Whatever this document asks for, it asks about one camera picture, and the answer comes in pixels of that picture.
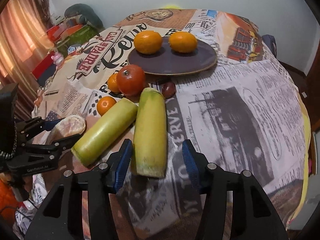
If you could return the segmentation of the orange pink curtain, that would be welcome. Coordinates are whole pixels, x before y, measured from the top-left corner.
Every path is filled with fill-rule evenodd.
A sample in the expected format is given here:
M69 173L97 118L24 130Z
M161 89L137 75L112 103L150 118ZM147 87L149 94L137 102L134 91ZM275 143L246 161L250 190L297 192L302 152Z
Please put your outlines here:
M49 0L5 0L1 8L1 86L18 84L15 117L31 117L39 85L32 71L53 48Z

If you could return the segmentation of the dark purple round plate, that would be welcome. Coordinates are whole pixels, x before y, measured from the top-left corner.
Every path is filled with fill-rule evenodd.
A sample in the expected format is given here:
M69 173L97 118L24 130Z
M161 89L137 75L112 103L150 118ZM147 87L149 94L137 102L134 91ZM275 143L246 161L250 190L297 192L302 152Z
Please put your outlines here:
M197 43L197 48L192 53L178 53L170 48L169 38L164 37L162 47L158 52L145 55L133 49L127 57L127 62L141 67L146 74L183 76L215 67L217 53L214 48L203 41Z

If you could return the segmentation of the green corn piece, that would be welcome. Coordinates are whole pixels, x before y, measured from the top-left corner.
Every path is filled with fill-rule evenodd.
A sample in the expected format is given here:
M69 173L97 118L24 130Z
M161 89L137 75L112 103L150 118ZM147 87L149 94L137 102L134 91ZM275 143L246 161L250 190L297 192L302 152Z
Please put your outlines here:
M165 99L145 88L139 100L133 136L131 171L135 175L163 178L167 166L167 115Z
M93 164L135 121L138 106L122 98L112 106L71 148L85 167Z

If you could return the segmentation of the red boxes pile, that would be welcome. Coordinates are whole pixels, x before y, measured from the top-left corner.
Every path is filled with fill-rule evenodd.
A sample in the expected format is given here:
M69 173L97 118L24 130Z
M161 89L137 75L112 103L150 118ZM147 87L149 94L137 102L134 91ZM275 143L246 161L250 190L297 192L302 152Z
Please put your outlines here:
M73 27L67 28L67 25L63 23L51 27L46 31L46 33L52 42L64 41L83 26L83 24L77 24ZM53 52L49 52L48 55L32 71L32 75L35 77L37 82L42 74L53 64L53 55Z

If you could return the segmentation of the pale whitish corn piece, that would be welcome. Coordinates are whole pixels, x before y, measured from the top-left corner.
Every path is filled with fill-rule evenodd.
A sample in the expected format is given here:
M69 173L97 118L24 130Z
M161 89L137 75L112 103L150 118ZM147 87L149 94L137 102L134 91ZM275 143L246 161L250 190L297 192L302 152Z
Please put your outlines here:
M86 121L79 115L70 115L58 122L50 131L46 144L75 134L82 134L86 130Z

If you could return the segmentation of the red tomato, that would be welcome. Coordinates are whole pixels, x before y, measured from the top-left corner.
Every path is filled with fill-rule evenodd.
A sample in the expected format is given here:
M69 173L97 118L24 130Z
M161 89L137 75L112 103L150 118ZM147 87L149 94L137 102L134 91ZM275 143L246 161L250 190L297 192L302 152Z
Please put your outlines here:
M129 64L118 72L117 85L125 96L136 96L145 87L145 73L137 65Z

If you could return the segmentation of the large orange on plate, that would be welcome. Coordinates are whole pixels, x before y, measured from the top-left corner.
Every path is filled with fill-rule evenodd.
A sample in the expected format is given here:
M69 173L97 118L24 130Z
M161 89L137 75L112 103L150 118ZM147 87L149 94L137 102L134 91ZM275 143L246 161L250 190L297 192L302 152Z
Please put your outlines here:
M171 49L178 53L192 53L197 49L196 37L184 31L171 34L168 42Z
M161 49L163 40L158 32L145 30L138 33L133 42L136 51L145 55L151 55Z

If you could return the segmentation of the small dark red fruit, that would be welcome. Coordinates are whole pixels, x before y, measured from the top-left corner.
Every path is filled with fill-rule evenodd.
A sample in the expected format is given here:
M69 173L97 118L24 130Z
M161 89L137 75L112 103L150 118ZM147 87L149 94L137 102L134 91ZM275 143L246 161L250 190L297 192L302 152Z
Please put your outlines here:
M176 86L173 82L167 82L162 86L162 95L164 98L171 98L176 94Z

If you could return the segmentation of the small tangerine near front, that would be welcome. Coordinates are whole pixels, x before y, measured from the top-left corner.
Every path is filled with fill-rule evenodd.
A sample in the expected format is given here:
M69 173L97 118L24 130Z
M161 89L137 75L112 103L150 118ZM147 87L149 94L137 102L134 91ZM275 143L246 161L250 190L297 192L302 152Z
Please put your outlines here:
M111 96L100 98L97 103L97 112L100 114L100 116L103 116L116 103L116 100Z

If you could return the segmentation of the large orange on plate right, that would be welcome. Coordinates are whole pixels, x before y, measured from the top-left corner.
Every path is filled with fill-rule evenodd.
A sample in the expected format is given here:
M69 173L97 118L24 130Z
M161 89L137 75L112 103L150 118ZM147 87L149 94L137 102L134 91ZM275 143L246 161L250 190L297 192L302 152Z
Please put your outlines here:
M171 49L178 53L192 53L197 49L196 37L184 31L171 34L168 42Z

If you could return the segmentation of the large orange on plate left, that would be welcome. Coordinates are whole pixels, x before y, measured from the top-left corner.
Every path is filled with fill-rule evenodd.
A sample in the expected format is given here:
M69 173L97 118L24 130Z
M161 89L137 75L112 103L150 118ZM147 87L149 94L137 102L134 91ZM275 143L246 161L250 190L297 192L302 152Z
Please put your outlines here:
M161 49L163 40L158 32L145 30L138 33L133 42L136 51L145 55L151 55Z

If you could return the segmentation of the printed newspaper pattern tablecloth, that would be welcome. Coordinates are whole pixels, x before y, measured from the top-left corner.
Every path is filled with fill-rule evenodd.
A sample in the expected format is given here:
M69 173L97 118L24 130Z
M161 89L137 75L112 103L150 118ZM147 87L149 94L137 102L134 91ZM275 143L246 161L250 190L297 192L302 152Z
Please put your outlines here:
M192 187L182 143L226 171L251 171L283 224L301 210L308 186L310 121L298 88L250 20L207 9L155 9L132 14L84 45L39 97L33 116L98 119L96 101L110 95L110 75L129 64L135 36L192 33L217 53L213 68L175 77L166 100L168 162L163 179L128 174L112 196L120 239L193 239L204 197Z

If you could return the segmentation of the small tangerine behind tomato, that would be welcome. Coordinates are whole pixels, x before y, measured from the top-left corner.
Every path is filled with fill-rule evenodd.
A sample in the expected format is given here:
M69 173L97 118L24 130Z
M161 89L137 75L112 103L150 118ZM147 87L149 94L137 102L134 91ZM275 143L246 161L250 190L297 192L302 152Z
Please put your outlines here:
M118 73L114 73L108 78L107 86L108 86L108 89L111 92L119 94L120 93L120 89L119 89L118 84L117 84L117 74Z

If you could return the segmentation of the green patterned gift box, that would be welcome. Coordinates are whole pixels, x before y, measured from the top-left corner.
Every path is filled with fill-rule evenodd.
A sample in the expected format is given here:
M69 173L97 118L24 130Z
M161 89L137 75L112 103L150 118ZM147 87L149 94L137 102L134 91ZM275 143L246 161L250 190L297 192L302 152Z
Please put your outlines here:
M97 30L90 25L76 25L68 28L61 34L61 38L55 44L57 51L66 57L70 46L81 46L97 34Z

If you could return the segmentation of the dark green neck pillow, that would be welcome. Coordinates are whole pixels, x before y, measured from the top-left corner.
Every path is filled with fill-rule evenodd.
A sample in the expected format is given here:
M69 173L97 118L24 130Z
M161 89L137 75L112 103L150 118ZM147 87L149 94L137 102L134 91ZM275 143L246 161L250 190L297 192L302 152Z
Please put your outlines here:
M64 16L65 18L75 18L80 24L90 25L99 32L105 29L99 16L86 4L71 5L65 10Z

